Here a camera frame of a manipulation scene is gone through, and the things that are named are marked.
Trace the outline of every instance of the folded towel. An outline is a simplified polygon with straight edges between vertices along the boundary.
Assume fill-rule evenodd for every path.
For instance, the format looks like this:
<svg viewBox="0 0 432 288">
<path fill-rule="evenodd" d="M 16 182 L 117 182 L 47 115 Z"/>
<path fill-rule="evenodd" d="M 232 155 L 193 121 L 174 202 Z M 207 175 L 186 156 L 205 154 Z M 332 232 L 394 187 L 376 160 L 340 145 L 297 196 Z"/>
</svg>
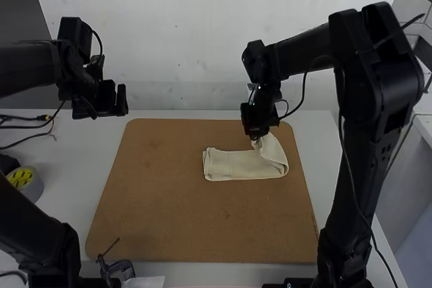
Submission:
<svg viewBox="0 0 432 288">
<path fill-rule="evenodd" d="M 277 138 L 268 133 L 252 141 L 254 150 L 202 153 L 205 179 L 210 181 L 280 178 L 288 172 L 288 161 Z"/>
</svg>

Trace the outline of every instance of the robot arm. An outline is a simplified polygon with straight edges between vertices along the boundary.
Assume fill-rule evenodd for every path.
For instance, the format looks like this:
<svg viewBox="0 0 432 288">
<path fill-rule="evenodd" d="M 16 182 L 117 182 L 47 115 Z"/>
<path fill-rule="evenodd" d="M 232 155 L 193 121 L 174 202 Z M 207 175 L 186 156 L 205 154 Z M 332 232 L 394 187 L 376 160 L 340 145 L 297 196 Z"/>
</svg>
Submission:
<svg viewBox="0 0 432 288">
<path fill-rule="evenodd" d="M 334 67 L 340 119 L 345 119 L 346 156 L 319 236 L 314 287 L 368 283 L 370 228 L 379 192 L 392 150 L 424 84 L 422 70 L 400 31 L 389 4 L 376 3 L 361 12 L 334 13 L 327 24 L 279 43 L 265 47 L 260 40 L 250 42 L 243 52 L 250 80 L 258 85 L 253 105 L 240 107 L 244 131 L 251 139 L 279 125 L 275 101 L 281 98 L 282 80 Z"/>
<path fill-rule="evenodd" d="M 72 100 L 74 119 L 128 114 L 126 87 L 116 93 L 103 79 L 105 56 L 90 57 L 93 34 L 80 18 L 63 17 L 57 40 L 0 45 L 0 98 L 56 84 L 59 100 Z"/>
</svg>

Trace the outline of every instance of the white table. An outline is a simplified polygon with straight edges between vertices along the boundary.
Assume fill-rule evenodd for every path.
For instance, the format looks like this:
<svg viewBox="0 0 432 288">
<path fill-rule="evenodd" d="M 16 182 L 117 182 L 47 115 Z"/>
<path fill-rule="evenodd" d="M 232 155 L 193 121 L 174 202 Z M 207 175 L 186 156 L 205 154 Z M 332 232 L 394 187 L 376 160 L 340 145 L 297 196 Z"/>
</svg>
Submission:
<svg viewBox="0 0 432 288">
<path fill-rule="evenodd" d="M 52 111 L 0 111 L 5 114 L 35 116 Z M 34 166 L 45 183 L 37 206 L 47 214 L 69 223 L 78 233 L 83 260 L 82 275 L 97 276 L 98 268 L 84 251 L 84 244 L 99 198 L 113 164 L 127 122 L 135 118 L 239 119 L 238 111 L 131 111 L 127 117 L 72 121 L 70 111 L 55 120 L 51 137 L 37 138 L 2 152 L 16 157 L 22 165 Z M 304 176 L 319 228 L 329 214 L 340 163 L 338 131 L 329 111 L 298 111 L 287 119 L 294 135 Z M 2 130 L 0 146 L 18 140 L 22 130 Z M 406 283 L 377 219 L 373 230 L 399 287 Z M 297 264 L 211 264 L 187 262 L 135 262 L 138 276 L 165 276 L 165 287 L 196 285 L 237 285 L 260 287 L 263 283 L 282 283 L 285 277 L 311 277 L 315 266 Z M 17 267 L 14 259 L 0 253 L 0 269 Z M 375 287 L 392 287 L 391 279 L 375 252 L 368 264 L 368 278 Z M 18 279 L 2 278 L 1 286 L 21 287 Z"/>
</svg>

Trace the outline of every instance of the cable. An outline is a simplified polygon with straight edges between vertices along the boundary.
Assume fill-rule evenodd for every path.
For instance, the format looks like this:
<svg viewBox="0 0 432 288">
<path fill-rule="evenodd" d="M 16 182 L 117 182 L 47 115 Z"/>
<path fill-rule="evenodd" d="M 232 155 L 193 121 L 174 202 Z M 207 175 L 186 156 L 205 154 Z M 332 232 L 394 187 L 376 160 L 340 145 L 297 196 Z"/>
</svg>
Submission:
<svg viewBox="0 0 432 288">
<path fill-rule="evenodd" d="M 288 101 L 286 101 L 285 99 L 279 99 L 279 100 L 276 101 L 276 102 L 277 102 L 277 103 L 280 103 L 280 102 L 285 103 L 285 104 L 286 104 L 286 111 L 285 111 L 285 114 L 284 114 L 284 115 L 288 114 L 288 111 L 290 110 L 290 104 L 288 104 Z"/>
<path fill-rule="evenodd" d="M 342 88 L 342 98 L 345 97 L 345 73 L 344 71 L 341 69 L 343 76 L 344 76 L 344 87 Z M 387 260 L 385 259 L 384 255 L 381 253 L 381 251 L 378 250 L 378 245 L 377 245 L 377 240 L 375 239 L 375 234 L 373 233 L 372 230 L 372 226 L 369 225 L 368 221 L 366 220 L 366 217 L 363 215 L 360 206 L 358 205 L 358 200 L 357 200 L 357 195 L 356 195 L 356 187 L 354 185 L 354 176 L 352 175 L 352 170 L 351 170 L 351 164 L 350 161 L 348 160 L 348 155 L 346 153 L 345 150 L 345 145 L 344 145 L 344 138 L 342 136 L 342 107 L 339 108 L 339 113 L 337 115 L 337 130 L 339 133 L 339 141 L 340 141 L 340 146 L 342 147 L 342 154 L 344 155 L 344 159 L 346 162 L 346 166 L 348 168 L 348 173 L 350 174 L 350 183 L 351 183 L 351 189 L 352 189 L 352 195 L 353 195 L 353 199 L 354 199 L 354 205 L 356 208 L 356 211 L 358 213 L 358 215 L 360 216 L 360 218 L 362 219 L 362 221 L 365 223 L 369 233 L 371 234 L 371 238 L 372 238 L 372 242 L 373 242 L 373 247 L 375 249 L 375 251 L 377 252 L 378 256 L 380 257 L 380 259 L 383 261 L 390 277 L 391 280 L 393 281 L 393 285 L 395 288 L 399 288 L 398 284 L 396 283 L 396 280 L 394 278 L 393 272 L 389 266 L 389 264 L 387 263 Z"/>
<path fill-rule="evenodd" d="M 93 33 L 94 37 L 96 37 L 96 39 L 97 39 L 97 41 L 99 43 L 100 54 L 99 54 L 99 58 L 97 59 L 97 64 L 99 65 L 99 63 L 101 62 L 101 59 L 102 59 L 102 54 L 103 54 L 102 40 L 99 37 L 99 35 L 96 33 L 95 30 L 92 30 L 92 33 Z"/>
<path fill-rule="evenodd" d="M 18 278 L 20 278 L 22 280 L 24 285 L 27 285 L 27 278 L 24 275 L 24 273 L 22 273 L 21 271 L 13 270 L 13 271 L 6 271 L 3 273 L 0 273 L 0 278 L 6 277 L 6 276 L 17 276 Z"/>
<path fill-rule="evenodd" d="M 38 117 L 21 117 L 21 116 L 14 116 L 14 115 L 0 115 L 0 119 L 19 119 L 20 121 L 38 121 Z"/>
<path fill-rule="evenodd" d="M 255 93 L 255 90 L 257 89 L 256 88 L 257 86 L 255 86 L 253 89 L 252 89 L 252 91 L 250 92 L 250 95 L 249 95 L 249 99 L 248 99 L 248 104 L 249 105 L 251 105 L 251 99 L 252 99 L 252 96 L 254 95 L 254 93 Z"/>
<path fill-rule="evenodd" d="M 35 129 L 35 128 L 42 128 L 48 124 L 51 123 L 51 121 L 57 116 L 57 114 L 60 112 L 63 105 L 66 103 L 66 100 L 63 101 L 59 108 L 55 111 L 54 115 L 48 118 L 48 120 L 40 125 L 11 125 L 11 126 L 0 126 L 0 129 Z"/>
<path fill-rule="evenodd" d="M 0 150 L 7 150 L 8 148 L 13 148 L 14 146 L 17 146 L 18 144 L 21 144 L 22 142 L 25 142 L 25 141 L 30 140 L 32 138 L 38 138 L 38 137 L 41 137 L 41 136 L 50 135 L 51 132 L 53 131 L 53 128 L 54 128 L 54 119 L 52 119 L 51 122 L 52 122 L 52 124 L 51 124 L 51 127 L 50 127 L 49 131 L 44 132 L 44 133 L 39 133 L 39 134 L 28 136 L 26 138 L 23 138 L 23 139 L 21 139 L 21 140 L 19 140 L 17 142 L 9 144 L 7 146 L 0 146 Z"/>
<path fill-rule="evenodd" d="M 280 121 L 281 121 L 282 119 L 284 119 L 285 117 L 288 117 L 288 116 L 294 114 L 294 113 L 295 113 L 295 112 L 300 108 L 300 106 L 301 106 L 301 105 L 303 104 L 303 102 L 304 102 L 304 95 L 305 95 L 305 92 L 306 92 L 306 76 L 308 75 L 308 73 L 313 69 L 313 67 L 314 67 L 317 63 L 319 63 L 319 62 L 321 62 L 321 61 L 326 61 L 326 60 L 334 61 L 334 58 L 333 58 L 332 56 L 330 56 L 330 55 L 319 55 L 318 57 L 315 57 L 315 58 L 311 61 L 311 63 L 310 63 L 310 65 L 309 65 L 308 69 L 305 71 L 305 73 L 304 73 L 304 75 L 303 75 L 302 98 L 301 98 L 300 102 L 299 102 L 298 105 L 297 105 L 296 107 L 294 107 L 294 109 L 292 109 L 290 112 L 286 112 L 284 115 L 282 115 L 281 117 L 279 117 L 279 120 L 280 120 Z"/>
</svg>

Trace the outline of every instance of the cork mat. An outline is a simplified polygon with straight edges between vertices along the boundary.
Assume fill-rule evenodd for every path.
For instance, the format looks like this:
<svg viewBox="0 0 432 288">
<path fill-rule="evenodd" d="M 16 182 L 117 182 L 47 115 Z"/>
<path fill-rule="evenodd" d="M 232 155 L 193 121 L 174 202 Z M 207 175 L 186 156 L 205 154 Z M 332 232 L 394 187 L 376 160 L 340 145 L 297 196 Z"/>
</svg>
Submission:
<svg viewBox="0 0 432 288">
<path fill-rule="evenodd" d="M 289 172 L 211 182 L 203 151 L 250 150 L 241 121 L 135 119 L 123 134 L 86 241 L 109 259 L 315 263 L 317 227 L 292 128 L 271 132 Z"/>
</svg>

